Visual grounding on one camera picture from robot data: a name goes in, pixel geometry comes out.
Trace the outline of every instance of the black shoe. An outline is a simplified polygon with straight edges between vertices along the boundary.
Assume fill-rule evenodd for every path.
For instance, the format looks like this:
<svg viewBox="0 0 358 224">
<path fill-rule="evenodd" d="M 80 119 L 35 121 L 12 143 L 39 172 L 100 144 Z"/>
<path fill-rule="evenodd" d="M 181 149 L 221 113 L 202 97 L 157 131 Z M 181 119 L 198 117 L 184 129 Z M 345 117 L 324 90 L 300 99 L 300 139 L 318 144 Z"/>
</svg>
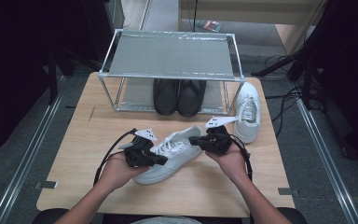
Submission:
<svg viewBox="0 0 358 224">
<path fill-rule="evenodd" d="M 160 115 L 170 115 L 176 110 L 179 80 L 154 79 L 153 103 Z"/>
<path fill-rule="evenodd" d="M 177 110 L 184 117 L 196 115 L 202 105 L 206 81 L 181 80 Z"/>
</svg>

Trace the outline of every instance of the person's arm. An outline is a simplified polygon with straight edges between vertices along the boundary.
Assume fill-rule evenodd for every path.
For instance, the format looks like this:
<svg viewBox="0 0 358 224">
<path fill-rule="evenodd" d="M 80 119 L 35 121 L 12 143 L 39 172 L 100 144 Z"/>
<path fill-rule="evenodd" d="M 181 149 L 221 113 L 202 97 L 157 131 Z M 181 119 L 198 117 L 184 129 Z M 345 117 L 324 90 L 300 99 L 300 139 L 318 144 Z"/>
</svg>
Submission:
<svg viewBox="0 0 358 224">
<path fill-rule="evenodd" d="M 245 160 L 235 144 L 231 144 L 230 149 L 224 155 L 216 155 L 211 152 L 205 152 L 205 154 L 220 165 L 223 173 L 240 191 L 255 223 L 290 223 L 249 179 L 246 174 Z"/>
<path fill-rule="evenodd" d="M 131 178 L 148 169 L 149 167 L 128 166 L 123 153 L 112 156 L 103 168 L 103 173 L 95 186 L 55 223 L 90 223 L 111 192 L 123 187 Z"/>
</svg>

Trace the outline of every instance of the human hand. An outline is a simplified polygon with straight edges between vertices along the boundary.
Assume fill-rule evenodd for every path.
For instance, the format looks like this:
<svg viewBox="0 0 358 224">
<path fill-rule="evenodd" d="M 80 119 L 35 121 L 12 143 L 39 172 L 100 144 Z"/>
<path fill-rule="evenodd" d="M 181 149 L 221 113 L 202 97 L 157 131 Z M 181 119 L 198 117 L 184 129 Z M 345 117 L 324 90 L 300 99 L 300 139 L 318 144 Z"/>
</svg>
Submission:
<svg viewBox="0 0 358 224">
<path fill-rule="evenodd" d="M 235 183 L 236 180 L 247 178 L 246 162 L 241 154 L 240 148 L 234 143 L 231 144 L 228 151 L 223 155 L 214 154 L 205 151 L 205 154 L 216 161 L 223 173 Z"/>
<path fill-rule="evenodd" d="M 124 153 L 117 153 L 110 156 L 103 168 L 103 173 L 98 180 L 96 187 L 107 190 L 111 193 L 127 184 L 131 178 L 146 172 L 149 167 L 130 167 Z"/>
</svg>

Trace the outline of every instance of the forearm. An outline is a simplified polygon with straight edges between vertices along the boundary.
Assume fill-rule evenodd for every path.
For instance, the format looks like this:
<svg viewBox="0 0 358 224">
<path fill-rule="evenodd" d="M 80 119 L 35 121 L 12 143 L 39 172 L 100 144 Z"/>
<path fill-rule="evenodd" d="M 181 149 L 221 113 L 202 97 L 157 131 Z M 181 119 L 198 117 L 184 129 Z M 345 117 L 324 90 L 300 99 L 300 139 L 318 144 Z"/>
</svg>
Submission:
<svg viewBox="0 0 358 224">
<path fill-rule="evenodd" d="M 56 223 L 90 223 L 109 192 L 97 185 Z"/>
<path fill-rule="evenodd" d="M 248 205 L 255 223 L 290 223 L 273 204 L 258 190 L 252 181 L 245 176 L 237 176 L 232 182 L 240 191 L 242 198 Z"/>
</svg>

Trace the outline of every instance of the white sneaker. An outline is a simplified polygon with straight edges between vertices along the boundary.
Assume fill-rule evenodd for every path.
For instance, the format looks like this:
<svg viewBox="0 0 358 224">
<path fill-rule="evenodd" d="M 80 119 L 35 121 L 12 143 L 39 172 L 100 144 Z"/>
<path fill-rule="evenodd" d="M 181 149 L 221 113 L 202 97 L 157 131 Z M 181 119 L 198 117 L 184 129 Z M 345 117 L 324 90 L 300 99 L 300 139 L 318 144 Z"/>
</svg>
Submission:
<svg viewBox="0 0 358 224">
<path fill-rule="evenodd" d="M 251 143 L 260 128 L 260 100 L 252 83 L 245 82 L 235 102 L 238 119 L 234 133 L 244 143 Z"/>
<path fill-rule="evenodd" d="M 154 165 L 143 174 L 133 178 L 140 184 L 155 184 L 173 175 L 179 168 L 201 154 L 201 148 L 191 146 L 188 138 L 191 136 L 202 136 L 202 129 L 199 126 L 192 126 L 188 129 L 170 134 L 165 140 L 150 151 L 168 158 L 164 165 Z"/>
</svg>

